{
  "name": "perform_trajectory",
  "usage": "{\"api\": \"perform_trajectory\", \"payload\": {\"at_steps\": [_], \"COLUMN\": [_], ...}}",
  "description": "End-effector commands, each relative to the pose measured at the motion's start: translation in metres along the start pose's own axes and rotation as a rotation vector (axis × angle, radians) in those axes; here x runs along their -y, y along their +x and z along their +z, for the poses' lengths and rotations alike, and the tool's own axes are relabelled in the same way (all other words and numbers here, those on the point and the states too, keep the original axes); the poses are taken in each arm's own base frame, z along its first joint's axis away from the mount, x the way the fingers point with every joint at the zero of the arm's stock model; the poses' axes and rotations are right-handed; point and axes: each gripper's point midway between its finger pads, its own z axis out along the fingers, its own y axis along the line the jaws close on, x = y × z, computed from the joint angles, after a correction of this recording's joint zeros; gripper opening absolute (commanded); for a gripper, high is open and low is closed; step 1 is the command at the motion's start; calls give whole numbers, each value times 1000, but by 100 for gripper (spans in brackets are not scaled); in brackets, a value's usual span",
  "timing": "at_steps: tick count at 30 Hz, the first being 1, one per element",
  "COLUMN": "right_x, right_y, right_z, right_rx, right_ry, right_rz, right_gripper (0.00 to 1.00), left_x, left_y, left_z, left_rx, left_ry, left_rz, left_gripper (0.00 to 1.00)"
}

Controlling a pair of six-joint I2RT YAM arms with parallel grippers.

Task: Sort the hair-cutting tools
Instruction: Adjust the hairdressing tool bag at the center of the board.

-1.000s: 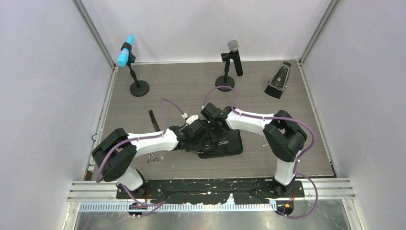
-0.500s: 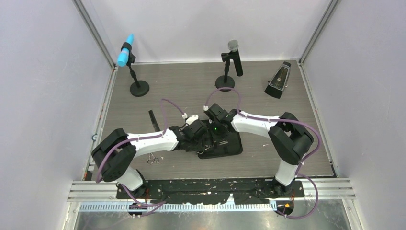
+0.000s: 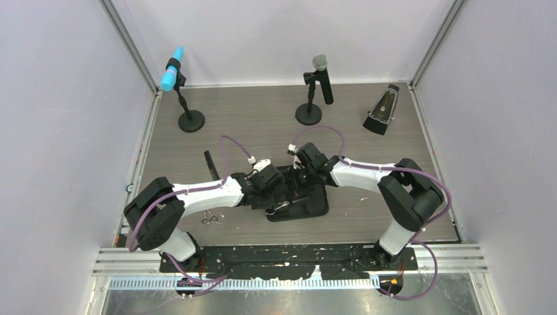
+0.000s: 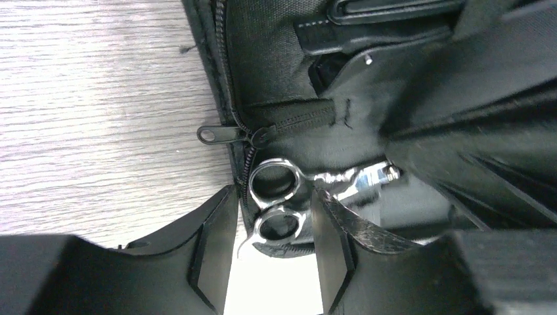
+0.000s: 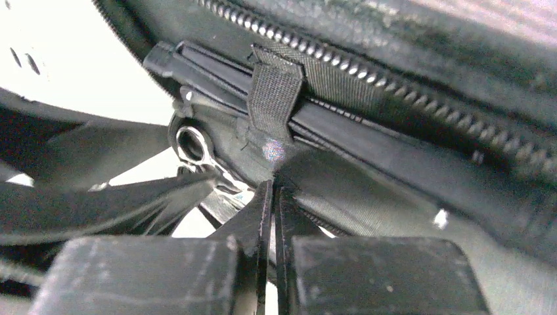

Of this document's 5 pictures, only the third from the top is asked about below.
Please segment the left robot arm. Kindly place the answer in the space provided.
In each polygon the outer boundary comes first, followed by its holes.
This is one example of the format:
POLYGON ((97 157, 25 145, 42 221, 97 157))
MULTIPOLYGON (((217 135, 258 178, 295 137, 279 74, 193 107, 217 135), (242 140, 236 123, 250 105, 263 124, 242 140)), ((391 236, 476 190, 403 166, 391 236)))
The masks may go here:
POLYGON ((220 207, 270 209, 278 205, 275 192, 283 182, 283 175, 271 164, 254 167, 250 174, 233 173, 200 184, 172 184, 165 177, 156 178, 124 209, 131 228, 129 249, 160 249, 183 270, 195 271, 201 254, 192 236, 178 228, 180 220, 220 207))

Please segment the silver thinning scissors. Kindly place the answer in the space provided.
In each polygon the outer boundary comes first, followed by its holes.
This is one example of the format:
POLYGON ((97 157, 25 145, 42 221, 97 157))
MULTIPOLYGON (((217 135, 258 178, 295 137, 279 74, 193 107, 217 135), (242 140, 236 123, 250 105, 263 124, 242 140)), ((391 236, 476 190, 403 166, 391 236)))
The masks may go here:
POLYGON ((304 201, 304 200, 307 200, 307 199, 308 199, 308 197, 304 197, 304 198, 295 199, 293 201, 284 201, 284 202, 280 203, 278 207, 273 208, 273 209, 268 209, 265 212, 265 215, 266 216, 273 216, 279 209, 282 209, 284 207, 292 206, 295 203, 298 203, 298 202, 301 202, 301 201, 304 201))

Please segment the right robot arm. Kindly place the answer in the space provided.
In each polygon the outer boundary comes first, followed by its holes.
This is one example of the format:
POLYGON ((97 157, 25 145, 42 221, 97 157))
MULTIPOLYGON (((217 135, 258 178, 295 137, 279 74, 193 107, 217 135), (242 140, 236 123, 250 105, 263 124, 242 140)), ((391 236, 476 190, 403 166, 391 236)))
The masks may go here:
POLYGON ((374 244, 374 259, 383 269, 392 269, 401 261, 401 252, 445 201, 435 177, 408 158, 391 164, 363 163, 344 156, 328 158, 311 142, 300 147, 290 144, 288 152, 308 183, 359 188, 383 197, 392 215, 374 244))

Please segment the silver cutting scissors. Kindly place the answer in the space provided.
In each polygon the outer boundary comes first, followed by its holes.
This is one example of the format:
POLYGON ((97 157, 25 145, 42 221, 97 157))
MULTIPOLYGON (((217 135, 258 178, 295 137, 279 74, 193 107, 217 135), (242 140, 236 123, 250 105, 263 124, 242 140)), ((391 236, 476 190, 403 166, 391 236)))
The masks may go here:
POLYGON ((211 224, 221 224, 221 223, 219 222, 218 217, 215 216, 215 215, 213 215, 213 214, 211 213, 211 211, 208 210, 208 209, 204 211, 204 216, 203 216, 203 218, 202 218, 202 220, 201 220, 201 223, 202 223, 204 226, 208 226, 208 225, 211 225, 211 224))

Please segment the black zipper tool case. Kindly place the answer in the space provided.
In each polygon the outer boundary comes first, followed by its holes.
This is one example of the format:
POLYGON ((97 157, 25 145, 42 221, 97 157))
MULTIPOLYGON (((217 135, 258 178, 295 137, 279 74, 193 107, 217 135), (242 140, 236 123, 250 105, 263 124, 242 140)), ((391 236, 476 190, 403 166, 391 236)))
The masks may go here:
POLYGON ((302 185, 298 178, 299 169, 292 166, 281 166, 278 170, 284 177, 284 182, 277 190, 275 198, 280 203, 308 197, 289 207, 279 209, 273 216, 266 216, 270 222, 292 221, 320 217, 328 213, 329 205, 325 186, 302 185))

